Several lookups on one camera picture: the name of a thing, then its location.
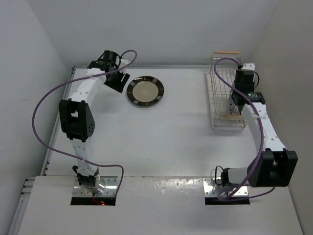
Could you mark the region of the black rimmed patterned plate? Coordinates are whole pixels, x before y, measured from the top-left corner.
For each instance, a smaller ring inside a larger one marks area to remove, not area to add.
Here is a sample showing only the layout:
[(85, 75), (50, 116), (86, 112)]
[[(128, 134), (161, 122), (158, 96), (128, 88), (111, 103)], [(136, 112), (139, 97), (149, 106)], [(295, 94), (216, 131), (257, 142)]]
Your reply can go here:
[(133, 79), (127, 86), (128, 100), (139, 107), (156, 105), (164, 96), (163, 83), (153, 76), (141, 76)]

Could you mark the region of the blue floral plate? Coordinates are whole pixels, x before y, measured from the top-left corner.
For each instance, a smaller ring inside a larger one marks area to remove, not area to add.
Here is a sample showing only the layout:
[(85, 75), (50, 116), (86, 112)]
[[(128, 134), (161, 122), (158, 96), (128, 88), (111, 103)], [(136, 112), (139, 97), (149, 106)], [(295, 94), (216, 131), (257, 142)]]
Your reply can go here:
[(229, 94), (229, 113), (233, 116), (235, 115), (240, 115), (240, 111), (238, 109), (238, 107), (235, 105), (234, 100), (232, 98), (232, 94), (233, 94), (233, 90), (230, 90), (230, 94)]

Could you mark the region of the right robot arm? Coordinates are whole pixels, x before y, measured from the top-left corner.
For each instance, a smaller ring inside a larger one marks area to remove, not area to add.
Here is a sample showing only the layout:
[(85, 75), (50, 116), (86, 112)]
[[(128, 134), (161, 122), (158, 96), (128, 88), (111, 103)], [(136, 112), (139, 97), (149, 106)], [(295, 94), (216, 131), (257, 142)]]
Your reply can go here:
[(257, 156), (247, 168), (225, 168), (221, 173), (224, 187), (238, 186), (248, 176), (253, 188), (287, 187), (298, 156), (280, 141), (267, 114), (266, 102), (254, 90), (252, 70), (236, 70), (231, 98), (252, 134)]

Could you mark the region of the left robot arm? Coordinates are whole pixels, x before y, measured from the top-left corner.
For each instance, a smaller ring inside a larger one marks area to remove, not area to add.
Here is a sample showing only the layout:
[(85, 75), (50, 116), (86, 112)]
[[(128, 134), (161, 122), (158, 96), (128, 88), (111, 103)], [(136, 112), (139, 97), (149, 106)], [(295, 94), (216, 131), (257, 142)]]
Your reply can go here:
[(87, 79), (83, 80), (76, 91), (59, 102), (59, 115), (62, 132), (70, 139), (77, 165), (73, 167), (79, 185), (93, 194), (101, 191), (99, 168), (92, 165), (90, 148), (91, 137), (95, 131), (95, 121), (90, 105), (100, 88), (105, 85), (119, 93), (129, 79), (129, 74), (121, 69), (128, 64), (116, 52), (105, 50), (88, 66)]

